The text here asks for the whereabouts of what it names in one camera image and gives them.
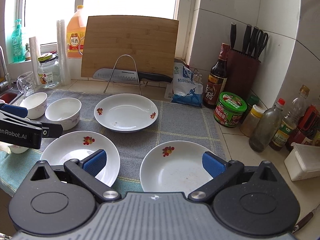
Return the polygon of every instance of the salt bag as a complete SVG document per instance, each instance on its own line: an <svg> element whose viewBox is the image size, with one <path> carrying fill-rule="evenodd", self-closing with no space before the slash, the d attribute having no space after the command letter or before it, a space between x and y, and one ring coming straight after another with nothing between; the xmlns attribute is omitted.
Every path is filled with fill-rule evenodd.
<svg viewBox="0 0 320 240"><path fill-rule="evenodd" d="M202 91L202 84L193 80L193 72L182 63L174 63L171 102L202 107Z"/></svg>

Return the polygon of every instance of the sink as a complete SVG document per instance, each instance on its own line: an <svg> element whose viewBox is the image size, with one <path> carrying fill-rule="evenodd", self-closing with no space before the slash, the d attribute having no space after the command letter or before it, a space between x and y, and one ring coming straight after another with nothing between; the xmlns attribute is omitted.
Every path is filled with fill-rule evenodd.
<svg viewBox="0 0 320 240"><path fill-rule="evenodd" d="M12 89L5 90L0 94L0 99L4 100L7 104L12 105L23 94L18 90L17 85L13 85Z"/></svg>

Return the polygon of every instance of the flower pattern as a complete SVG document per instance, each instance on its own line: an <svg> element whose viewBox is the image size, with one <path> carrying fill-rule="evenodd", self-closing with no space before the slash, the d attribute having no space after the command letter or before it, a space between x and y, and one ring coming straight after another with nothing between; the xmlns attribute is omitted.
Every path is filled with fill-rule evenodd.
<svg viewBox="0 0 320 240"><path fill-rule="evenodd" d="M98 108L97 109L97 112L98 112L99 115L102 115L102 111L103 111L102 108Z"/></svg>
<svg viewBox="0 0 320 240"><path fill-rule="evenodd" d="M151 119L154 119L156 117L156 112L154 112L153 114L150 115Z"/></svg>
<svg viewBox="0 0 320 240"><path fill-rule="evenodd" d="M89 136L86 136L86 137L84 137L83 139L84 139L84 140L83 140L83 141L84 141L84 143L83 143L84 145L92 144L92 143L94 143L94 141L95 141L94 138L89 137Z"/></svg>
<svg viewBox="0 0 320 240"><path fill-rule="evenodd" d="M174 147L171 147L171 146L162 149L163 157L169 156L169 154L172 153L173 150L174 150Z"/></svg>

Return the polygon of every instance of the countertop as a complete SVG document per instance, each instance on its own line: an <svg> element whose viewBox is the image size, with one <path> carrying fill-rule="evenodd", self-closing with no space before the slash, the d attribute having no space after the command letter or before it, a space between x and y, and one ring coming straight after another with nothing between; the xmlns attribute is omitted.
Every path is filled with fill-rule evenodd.
<svg viewBox="0 0 320 240"><path fill-rule="evenodd" d="M106 87L106 82L89 81L89 80L72 80L68 86L59 86L57 89L74 90L81 92L103 93ZM152 86L141 87L142 95L154 100L169 101L164 98L165 88L159 87L159 84L149 83ZM106 93L121 94L121 93L139 93L138 87L124 87L115 84L110 84ZM16 104L19 104L23 99L20 98ZM216 127L226 153L230 159L236 159L244 163L244 165L258 166L261 161L271 161L280 174L283 176L290 189L295 194L300 204L300 217L303 218L311 210L320 203L320 177L291 181L287 169L284 165L284 160L289 152L283 148L280 152L271 149L269 146L262 153L254 152L249 144L248 137L244 136L239 127L226 128L216 123ZM295 234L299 240L316 240L320 236L320 212L316 213L311 221L298 233Z"/></svg>

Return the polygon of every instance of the cutting board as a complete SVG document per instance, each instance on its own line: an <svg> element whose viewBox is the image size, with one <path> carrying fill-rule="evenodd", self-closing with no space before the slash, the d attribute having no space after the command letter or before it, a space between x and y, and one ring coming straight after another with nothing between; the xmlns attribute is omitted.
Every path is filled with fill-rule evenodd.
<svg viewBox="0 0 320 240"><path fill-rule="evenodd" d="M90 16L85 31L81 76L113 68L132 56L138 71L173 76L179 21L131 15ZM129 57L116 69L135 71Z"/></svg>

